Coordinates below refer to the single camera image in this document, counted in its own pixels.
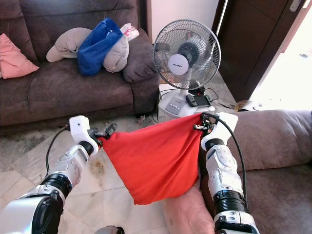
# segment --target brown sofa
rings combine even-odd
[[[136,0],[0,0],[0,6],[0,33],[40,67],[21,78],[0,79],[1,134],[61,125],[79,114],[93,119],[152,111],[159,77],[152,44],[139,28]],[[84,77],[76,59],[46,60],[62,33],[75,27],[93,29],[106,17],[119,27],[131,23],[139,28],[122,72],[103,68]]]
[[[234,134],[243,152],[249,210],[261,234],[312,233],[312,114],[310,111],[240,112]],[[241,164],[233,139],[228,146]],[[204,155],[200,161],[205,163]],[[214,216],[208,175],[201,189]]]

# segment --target blue bag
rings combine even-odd
[[[122,37],[115,22],[106,18],[99,23],[79,47],[77,59],[79,71],[84,76],[98,73],[110,49]]]

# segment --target silver robot arm segment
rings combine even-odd
[[[90,129],[84,116],[70,118],[70,131],[76,143],[57,161],[37,187],[10,202],[1,213],[1,233],[56,234],[65,199],[79,183],[81,172],[101,148],[97,137],[109,139],[116,130],[111,124],[103,133]]]
[[[237,116],[221,112],[216,118],[234,131]],[[209,174],[208,187],[214,202],[215,231],[217,234],[259,234],[245,202],[242,182],[237,174],[237,161],[226,146],[231,133],[211,114],[203,113],[202,120],[204,126],[195,125],[194,128],[206,131],[207,134],[201,140],[201,147],[207,151],[206,169]],[[216,125],[211,131],[212,122]]]

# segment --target marble floor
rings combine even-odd
[[[235,101],[219,73],[207,87],[213,88],[219,95],[219,100],[213,102],[216,112],[233,111],[220,105],[235,104]],[[165,121],[165,118],[161,117],[159,121]],[[90,122],[90,126],[103,129],[110,122],[115,122],[120,132],[131,132],[155,124],[151,116],[146,117],[141,125],[134,116],[128,116]],[[43,179],[46,173],[45,155],[58,130],[40,129],[0,138],[1,209]],[[73,144],[69,132],[61,133],[51,149],[50,165],[54,165]],[[128,190],[101,149],[90,159],[80,183],[66,199],[59,233],[92,234],[107,225],[122,226],[126,234],[169,233],[161,201],[134,205]]]

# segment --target red fabric bag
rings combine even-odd
[[[177,197],[194,185],[201,132],[193,125],[199,115],[101,139],[135,204]]]

